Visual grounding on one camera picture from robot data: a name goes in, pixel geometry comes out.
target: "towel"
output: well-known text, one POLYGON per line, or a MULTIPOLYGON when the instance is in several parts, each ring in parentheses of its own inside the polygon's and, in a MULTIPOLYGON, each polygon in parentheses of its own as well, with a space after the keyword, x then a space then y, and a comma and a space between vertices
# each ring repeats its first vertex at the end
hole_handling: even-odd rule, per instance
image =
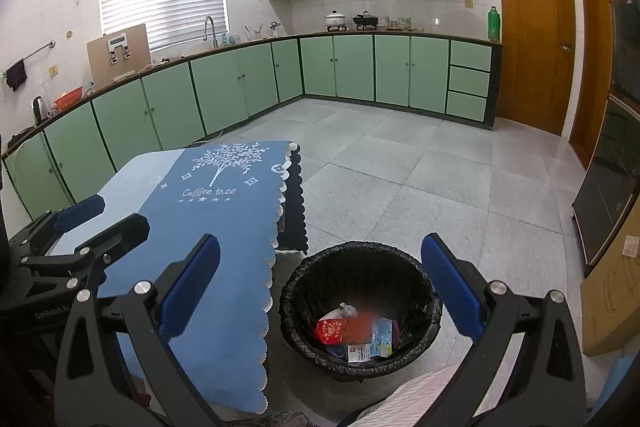
POLYGON ((14 91, 27 80, 27 72, 24 70, 24 60, 18 60, 13 66, 6 70, 6 85, 14 91))

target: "drawer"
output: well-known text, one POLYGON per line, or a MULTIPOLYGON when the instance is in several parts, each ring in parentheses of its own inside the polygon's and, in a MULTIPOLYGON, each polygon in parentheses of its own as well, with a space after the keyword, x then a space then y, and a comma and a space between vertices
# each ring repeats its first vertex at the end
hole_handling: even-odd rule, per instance
POLYGON ((451 64, 491 71, 491 47, 471 42, 451 41, 451 64))
POLYGON ((487 96, 489 93, 489 73, 451 66, 449 70, 449 89, 478 96, 487 96))
POLYGON ((447 97, 447 114, 468 118, 469 120, 484 121, 486 99, 471 94, 449 91, 447 97))

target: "blue gripper pad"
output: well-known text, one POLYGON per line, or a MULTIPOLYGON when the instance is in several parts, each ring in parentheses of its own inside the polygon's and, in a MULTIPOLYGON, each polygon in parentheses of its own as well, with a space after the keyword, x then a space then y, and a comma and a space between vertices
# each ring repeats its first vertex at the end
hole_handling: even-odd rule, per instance
POLYGON ((184 332, 198 302, 220 264, 220 245, 210 235, 160 304, 158 333, 168 342, 184 332))
POLYGON ((96 194, 90 196, 80 203, 63 210, 56 218, 56 232, 66 233, 86 223, 89 219, 94 219, 104 211, 104 200, 96 194))
POLYGON ((482 307, 434 233, 422 240, 422 266, 461 335, 476 342, 484 333, 482 307))

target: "gray tile floor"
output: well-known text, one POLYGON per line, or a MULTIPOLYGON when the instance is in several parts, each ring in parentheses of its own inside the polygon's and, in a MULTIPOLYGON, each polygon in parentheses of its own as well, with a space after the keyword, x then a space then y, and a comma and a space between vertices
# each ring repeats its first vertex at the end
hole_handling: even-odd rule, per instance
MULTIPOLYGON (((438 232, 456 256, 475 263, 487 279, 504 280, 515 292, 530 295, 561 290, 580 336, 582 251, 571 203, 584 170, 565 139, 508 120, 498 119, 491 132, 309 99, 217 141, 238 138, 300 144, 309 254, 344 241, 368 240, 419 259, 422 238, 438 232)), ((293 254, 279 256, 274 302, 298 262, 293 254)), ((406 380, 460 362, 470 346, 445 313, 435 343, 409 367, 362 384, 337 383, 284 343, 276 308, 267 339, 270 411, 314 411, 321 425, 334 425, 406 380)), ((519 342, 514 338, 490 390, 496 400, 519 342)), ((614 358, 583 357, 588 400, 600 393, 614 358)))

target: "faucet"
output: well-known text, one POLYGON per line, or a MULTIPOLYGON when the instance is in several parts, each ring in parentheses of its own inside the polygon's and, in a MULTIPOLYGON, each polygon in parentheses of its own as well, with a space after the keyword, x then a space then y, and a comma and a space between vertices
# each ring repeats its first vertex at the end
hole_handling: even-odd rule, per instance
POLYGON ((213 23, 211 15, 207 15, 204 19, 204 36, 202 40, 207 40, 207 22, 209 21, 211 21, 211 31, 213 32, 213 48, 216 49, 218 47, 218 41, 216 40, 216 27, 213 23))

